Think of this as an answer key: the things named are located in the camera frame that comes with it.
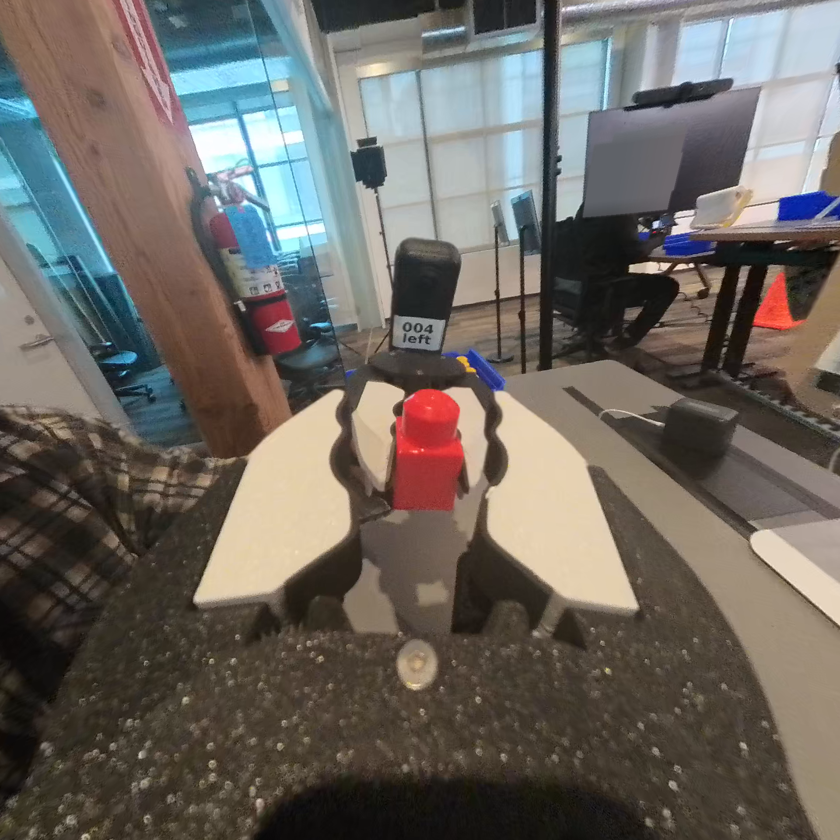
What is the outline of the blue plastic bin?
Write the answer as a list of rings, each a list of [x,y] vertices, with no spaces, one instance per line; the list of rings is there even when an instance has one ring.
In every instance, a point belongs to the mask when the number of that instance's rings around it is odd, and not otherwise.
[[[455,360],[457,355],[466,355],[471,364],[476,368],[477,373],[474,374],[474,376],[478,377],[478,379],[488,388],[490,388],[493,392],[503,392],[506,389],[506,379],[501,375],[501,373],[499,373],[497,368],[484,356],[478,353],[478,351],[474,349],[469,349],[464,352],[449,351],[442,353],[442,355],[445,358],[453,360]]]

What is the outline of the black studio light stand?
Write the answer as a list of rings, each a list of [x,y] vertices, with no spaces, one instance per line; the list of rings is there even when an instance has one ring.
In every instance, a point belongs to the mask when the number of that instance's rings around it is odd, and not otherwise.
[[[393,304],[394,275],[392,256],[385,231],[384,210],[380,196],[380,190],[387,177],[385,152],[384,148],[379,145],[375,136],[359,139],[356,143],[357,147],[350,153],[353,167],[353,177],[356,183],[361,184],[365,189],[372,191],[374,195],[376,212],[380,225],[382,247],[385,256],[385,266],[392,292],[391,304]]]

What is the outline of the red wall sign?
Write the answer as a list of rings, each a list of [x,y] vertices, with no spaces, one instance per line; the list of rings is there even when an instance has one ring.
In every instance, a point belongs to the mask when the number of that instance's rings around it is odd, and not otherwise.
[[[180,102],[145,2],[113,1],[112,4],[159,119],[175,126]]]

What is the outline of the black office chair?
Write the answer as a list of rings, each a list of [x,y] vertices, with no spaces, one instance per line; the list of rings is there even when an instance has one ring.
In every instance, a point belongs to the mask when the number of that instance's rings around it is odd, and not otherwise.
[[[140,363],[137,353],[121,351],[112,342],[89,344],[87,348],[118,399],[143,398],[149,404],[156,402],[157,396],[149,385],[129,383]]]
[[[306,323],[301,347],[274,356],[274,363],[290,405],[300,407],[319,399],[337,386],[343,371],[333,325]]]

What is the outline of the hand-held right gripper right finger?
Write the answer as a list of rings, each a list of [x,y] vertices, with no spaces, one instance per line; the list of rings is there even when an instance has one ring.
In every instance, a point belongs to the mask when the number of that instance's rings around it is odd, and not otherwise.
[[[488,488],[471,543],[471,585],[513,601],[531,621],[571,610],[635,616],[639,604],[585,458],[559,431],[499,392],[503,470]]]

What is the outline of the white plastic device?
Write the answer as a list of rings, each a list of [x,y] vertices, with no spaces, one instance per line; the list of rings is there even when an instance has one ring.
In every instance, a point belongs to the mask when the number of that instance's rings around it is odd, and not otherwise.
[[[752,197],[753,190],[744,185],[700,195],[696,200],[689,227],[694,230],[708,230],[732,226],[750,204]]]

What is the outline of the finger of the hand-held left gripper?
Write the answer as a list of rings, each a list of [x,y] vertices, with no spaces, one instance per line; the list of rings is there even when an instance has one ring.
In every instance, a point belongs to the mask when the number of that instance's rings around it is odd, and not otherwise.
[[[403,391],[383,381],[368,381],[351,414],[353,450],[368,493],[389,489],[395,453],[394,407]]]
[[[458,388],[458,435],[464,455],[462,468],[465,493],[470,492],[485,475],[488,440],[487,412],[476,393],[466,387]]]

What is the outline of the black pole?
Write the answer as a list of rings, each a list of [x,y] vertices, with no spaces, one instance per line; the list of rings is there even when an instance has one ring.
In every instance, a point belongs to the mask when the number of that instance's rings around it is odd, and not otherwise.
[[[560,1],[542,2],[542,210],[538,371],[552,368],[553,227],[559,167]]]

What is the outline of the wooden office desk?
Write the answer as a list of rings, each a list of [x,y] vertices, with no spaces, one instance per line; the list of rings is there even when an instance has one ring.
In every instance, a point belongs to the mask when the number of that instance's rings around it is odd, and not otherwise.
[[[693,239],[716,243],[710,262],[723,268],[721,287],[711,314],[700,362],[672,368],[672,381],[700,387],[727,380],[751,390],[760,380],[774,382],[778,398],[793,403],[793,392],[782,372],[756,368],[745,361],[763,285],[773,266],[832,269],[838,255],[838,221],[816,219],[719,227]]]

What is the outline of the black computer monitor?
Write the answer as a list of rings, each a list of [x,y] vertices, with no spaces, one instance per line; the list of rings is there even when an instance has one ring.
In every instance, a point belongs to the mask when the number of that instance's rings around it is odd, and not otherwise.
[[[736,186],[759,98],[750,87],[670,108],[591,113],[583,215],[678,214],[700,195]]]

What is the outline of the person's left forearm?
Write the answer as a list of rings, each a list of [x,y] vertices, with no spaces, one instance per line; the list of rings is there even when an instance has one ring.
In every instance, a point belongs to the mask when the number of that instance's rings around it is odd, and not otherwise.
[[[2,805],[102,605],[237,462],[156,447],[100,418],[2,405]]]

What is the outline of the orange traffic cone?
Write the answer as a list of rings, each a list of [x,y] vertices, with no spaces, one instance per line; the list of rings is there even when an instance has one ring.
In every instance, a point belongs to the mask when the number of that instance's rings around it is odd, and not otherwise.
[[[779,273],[766,291],[752,321],[756,329],[788,332],[798,328],[805,321],[793,317],[789,301],[786,278]]]

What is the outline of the dark grey box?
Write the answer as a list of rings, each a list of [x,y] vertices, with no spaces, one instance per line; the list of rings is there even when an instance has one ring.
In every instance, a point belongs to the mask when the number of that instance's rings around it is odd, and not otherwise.
[[[682,397],[665,415],[662,441],[712,458],[724,456],[739,425],[740,413],[730,407]]]

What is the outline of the red mega block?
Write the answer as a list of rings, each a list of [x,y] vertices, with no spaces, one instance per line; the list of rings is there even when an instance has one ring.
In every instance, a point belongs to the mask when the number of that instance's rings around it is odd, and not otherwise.
[[[395,419],[392,507],[451,512],[465,462],[458,433],[459,406],[448,394],[411,394]]]

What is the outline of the tablet floor stand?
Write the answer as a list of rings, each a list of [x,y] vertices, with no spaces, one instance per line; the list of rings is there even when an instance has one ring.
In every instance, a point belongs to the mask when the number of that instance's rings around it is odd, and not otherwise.
[[[541,225],[531,190],[514,196],[511,199],[511,209],[518,232],[520,372],[525,374],[527,372],[526,257],[541,255]]]
[[[494,259],[494,304],[496,319],[496,351],[489,358],[494,365],[506,364],[512,361],[513,355],[505,353],[502,349],[501,336],[501,267],[500,250],[501,246],[509,245],[506,220],[501,207],[501,201],[495,201],[490,205],[490,213],[493,227],[493,259]]]

